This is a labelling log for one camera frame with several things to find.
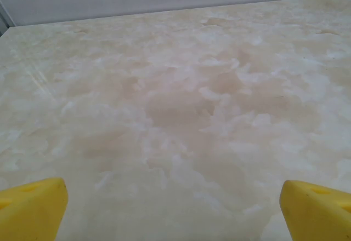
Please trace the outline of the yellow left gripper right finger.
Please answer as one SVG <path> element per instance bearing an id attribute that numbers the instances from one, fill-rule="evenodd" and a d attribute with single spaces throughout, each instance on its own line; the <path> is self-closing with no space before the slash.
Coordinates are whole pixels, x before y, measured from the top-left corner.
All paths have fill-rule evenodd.
<path id="1" fill-rule="evenodd" d="M 350 241 L 350 193 L 287 180 L 279 203 L 292 240 Z"/>

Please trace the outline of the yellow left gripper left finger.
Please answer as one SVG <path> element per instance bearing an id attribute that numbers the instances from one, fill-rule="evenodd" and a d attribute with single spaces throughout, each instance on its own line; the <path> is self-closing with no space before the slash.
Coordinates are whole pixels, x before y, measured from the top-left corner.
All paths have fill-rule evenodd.
<path id="1" fill-rule="evenodd" d="M 1 190 L 1 240 L 54 240 L 67 203 L 60 177 Z"/>

